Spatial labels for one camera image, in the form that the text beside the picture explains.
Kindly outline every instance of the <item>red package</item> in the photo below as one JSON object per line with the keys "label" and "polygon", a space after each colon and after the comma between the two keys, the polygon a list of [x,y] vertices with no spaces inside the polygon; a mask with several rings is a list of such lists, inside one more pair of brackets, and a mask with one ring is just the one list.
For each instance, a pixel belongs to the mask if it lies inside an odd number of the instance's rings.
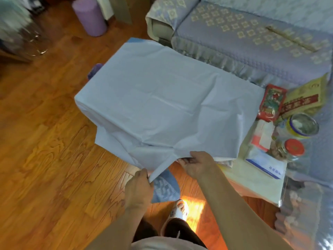
{"label": "red package", "polygon": [[286,93],[286,89],[268,84],[259,107],[257,118],[265,120],[266,122],[277,120],[283,102],[286,99]]}

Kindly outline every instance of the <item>yellow food package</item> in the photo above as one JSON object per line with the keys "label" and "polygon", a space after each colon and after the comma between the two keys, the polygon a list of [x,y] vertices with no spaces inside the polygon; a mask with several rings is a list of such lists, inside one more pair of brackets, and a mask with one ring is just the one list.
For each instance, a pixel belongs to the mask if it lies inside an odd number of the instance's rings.
{"label": "yellow food package", "polygon": [[327,74],[287,93],[280,116],[287,118],[292,114],[304,112],[314,115],[325,104]]}

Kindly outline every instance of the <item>jar with red lid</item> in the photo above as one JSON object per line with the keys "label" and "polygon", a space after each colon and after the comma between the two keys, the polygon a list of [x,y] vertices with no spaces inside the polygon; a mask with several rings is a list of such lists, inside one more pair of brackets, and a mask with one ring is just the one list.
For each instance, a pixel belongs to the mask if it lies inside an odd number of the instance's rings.
{"label": "jar with red lid", "polygon": [[297,139],[277,140],[271,145],[270,154],[278,160],[296,161],[305,153],[302,142]]}

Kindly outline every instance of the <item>wooden floor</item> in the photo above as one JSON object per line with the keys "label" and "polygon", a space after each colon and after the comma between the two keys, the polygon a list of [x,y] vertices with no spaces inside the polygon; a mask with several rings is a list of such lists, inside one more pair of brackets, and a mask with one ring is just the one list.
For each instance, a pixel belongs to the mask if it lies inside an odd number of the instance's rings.
{"label": "wooden floor", "polygon": [[[40,17],[52,41],[48,53],[31,64],[0,64],[0,249],[83,249],[123,212],[124,186],[136,168],[94,144],[96,127],[73,97],[95,63],[129,37],[148,38],[143,18],[132,26],[113,20],[92,38],[61,3]],[[170,168],[193,230],[209,249],[226,249],[196,181]],[[245,200],[273,226],[274,206]],[[171,206],[151,205],[146,217],[160,229]]]}

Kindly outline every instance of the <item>person's left hand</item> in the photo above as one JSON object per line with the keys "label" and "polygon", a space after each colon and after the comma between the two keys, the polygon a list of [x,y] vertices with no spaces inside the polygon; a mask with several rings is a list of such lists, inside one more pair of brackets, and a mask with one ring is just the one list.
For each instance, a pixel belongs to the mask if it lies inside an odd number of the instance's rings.
{"label": "person's left hand", "polygon": [[148,182],[147,169],[137,171],[125,186],[125,209],[139,208],[145,212],[152,201],[153,182]]}

